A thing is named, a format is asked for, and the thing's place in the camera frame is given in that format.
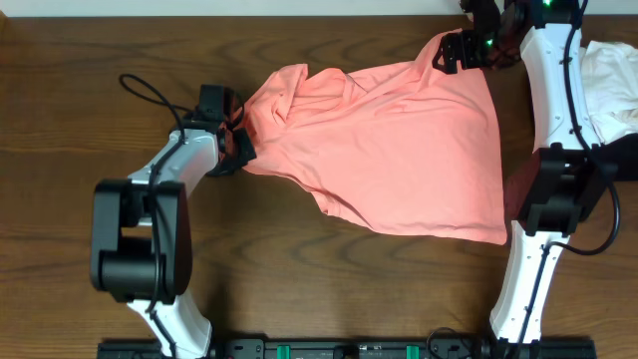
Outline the pink printed t-shirt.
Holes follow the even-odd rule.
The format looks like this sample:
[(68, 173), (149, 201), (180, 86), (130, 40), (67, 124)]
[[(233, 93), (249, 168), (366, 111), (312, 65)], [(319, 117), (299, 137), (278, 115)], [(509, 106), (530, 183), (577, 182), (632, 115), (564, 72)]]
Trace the pink printed t-shirt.
[(412, 61), (272, 73), (247, 101), (247, 170), (292, 180), (320, 210), (375, 232), (503, 244), (498, 120), (479, 69)]

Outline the black fabric container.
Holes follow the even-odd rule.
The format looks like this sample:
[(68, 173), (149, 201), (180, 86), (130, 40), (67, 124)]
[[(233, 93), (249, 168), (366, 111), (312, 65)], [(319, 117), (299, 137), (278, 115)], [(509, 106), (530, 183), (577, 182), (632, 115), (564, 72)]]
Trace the black fabric container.
[(602, 146), (598, 156), (607, 164), (615, 164), (615, 181), (637, 181), (638, 179), (638, 135), (626, 135)]

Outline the white crumpled cloth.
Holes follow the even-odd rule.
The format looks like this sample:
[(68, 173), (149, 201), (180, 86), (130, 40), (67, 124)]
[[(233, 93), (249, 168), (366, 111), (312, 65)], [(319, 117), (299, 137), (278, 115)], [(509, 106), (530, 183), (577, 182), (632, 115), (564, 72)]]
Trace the white crumpled cloth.
[(581, 48), (582, 83), (590, 120), (603, 144), (637, 133), (637, 49), (591, 41)]

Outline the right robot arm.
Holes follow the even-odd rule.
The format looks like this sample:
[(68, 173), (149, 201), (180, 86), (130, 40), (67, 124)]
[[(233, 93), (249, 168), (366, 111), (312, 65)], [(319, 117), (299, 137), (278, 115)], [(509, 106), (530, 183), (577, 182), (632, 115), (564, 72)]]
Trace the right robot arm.
[[(615, 240), (620, 203), (617, 166), (602, 160), (602, 145), (585, 104), (579, 45), (587, 4), (576, 0), (461, 0), (470, 30), (446, 35), (433, 61), (458, 70), (523, 63), (531, 89), (534, 145), (530, 159), (505, 187), (511, 248), (504, 283), (489, 323), (495, 339), (518, 348), (539, 342), (543, 306), (560, 255), (594, 256)], [(601, 196), (610, 194), (612, 228), (593, 249), (569, 243)]]

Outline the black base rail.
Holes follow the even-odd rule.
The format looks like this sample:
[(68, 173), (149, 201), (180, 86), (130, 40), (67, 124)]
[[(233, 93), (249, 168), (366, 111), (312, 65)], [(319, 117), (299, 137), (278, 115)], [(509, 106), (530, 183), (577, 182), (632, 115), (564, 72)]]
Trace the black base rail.
[(594, 343), (587, 339), (544, 340), (516, 350), (509, 343), (439, 337), (428, 342), (302, 342), (241, 339), (216, 344), (210, 359), (596, 359)]

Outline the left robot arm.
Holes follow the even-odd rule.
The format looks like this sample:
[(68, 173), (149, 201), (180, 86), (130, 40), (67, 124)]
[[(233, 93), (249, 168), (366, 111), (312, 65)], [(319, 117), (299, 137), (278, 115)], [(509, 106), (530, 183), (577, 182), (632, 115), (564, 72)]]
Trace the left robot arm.
[(96, 185), (90, 278), (149, 326), (152, 341), (109, 341), (100, 358), (208, 358), (213, 326), (188, 289), (192, 244), (187, 200), (206, 176), (229, 176), (256, 157), (241, 122), (240, 96), (203, 85), (197, 106), (176, 107), (163, 95), (176, 126), (167, 144), (126, 179)]

